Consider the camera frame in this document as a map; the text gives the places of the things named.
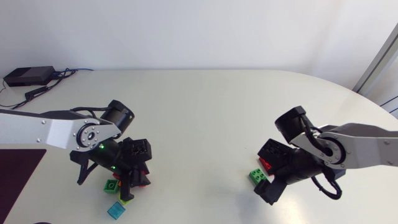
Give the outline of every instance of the power cord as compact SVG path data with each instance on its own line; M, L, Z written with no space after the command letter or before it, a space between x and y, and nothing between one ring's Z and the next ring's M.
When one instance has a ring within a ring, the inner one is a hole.
M6 105L0 105L0 106L5 107L5 108L11 108L11 110L20 108L21 106L24 106L28 102L36 99L37 97L43 95L44 93L50 91L52 88L57 86L63 79L71 77L73 74L75 74L79 70L94 71L94 70L89 69L89 68L74 68L74 69L66 68L64 71L53 72L51 77L52 77L53 80L56 80L56 82L53 85L51 85L51 86L43 86L43 87L40 87L40 88L38 88L36 90L32 90L30 92L25 93L26 100L24 100L24 101L22 101L20 103L17 103L17 104L14 104L14 105L7 105L7 106ZM6 89L6 86L4 85L4 80L3 80L2 85L3 85L3 89L0 90L0 93L3 90Z
M321 152L325 152L325 148L315 139L313 136L313 133L311 132L311 129L317 130L319 133L322 133L322 130L316 127L310 127L307 119L305 119L304 116L301 116L301 120L303 121L304 124L304 130L305 130L305 135L307 136L308 140L310 143L317 149L319 149ZM323 170L323 174L325 175L326 179L328 180L329 184L336 190L336 193L333 194L329 191L327 191L317 180L315 176L311 177L312 182L318 187L318 189L324 193L326 196L333 200L338 200L341 198L341 195L343 194L343 191L341 190L340 186L337 184L336 180L331 179L329 175L326 175L326 172Z

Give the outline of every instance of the dark mat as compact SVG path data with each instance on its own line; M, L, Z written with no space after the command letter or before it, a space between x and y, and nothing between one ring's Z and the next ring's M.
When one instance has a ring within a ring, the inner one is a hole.
M0 223L4 223L45 149L0 150Z

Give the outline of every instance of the white wall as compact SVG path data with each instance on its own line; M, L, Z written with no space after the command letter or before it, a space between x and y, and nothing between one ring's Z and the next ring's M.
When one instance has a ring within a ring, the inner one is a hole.
M16 67L271 68L352 88L396 0L2 0L0 77Z

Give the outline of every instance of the red lego brick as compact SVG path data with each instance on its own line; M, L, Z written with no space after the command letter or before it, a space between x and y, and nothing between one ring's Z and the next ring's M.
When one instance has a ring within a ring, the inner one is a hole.
M265 161L263 158L259 158L262 166L265 168L265 170L268 172L269 169L271 169L271 165L268 164L267 161Z
M120 180L120 176L117 175L117 174L115 174L115 173L113 173L113 177L116 178L116 179L118 179L118 180Z

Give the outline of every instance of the green lego brick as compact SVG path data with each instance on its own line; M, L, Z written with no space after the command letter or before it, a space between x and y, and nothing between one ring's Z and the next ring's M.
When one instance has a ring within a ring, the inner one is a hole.
M259 184L260 180L266 180L267 177L262 173L260 169L256 169L250 172L249 174L251 180L257 185Z
M123 205L127 205L128 203L130 203L130 202L132 201L132 199L131 199L131 200L128 200L128 201L121 200L121 199L120 199L120 194L118 195L118 199L119 199L119 201L120 201Z
M109 194L116 194L119 190L118 180L107 180L104 191Z

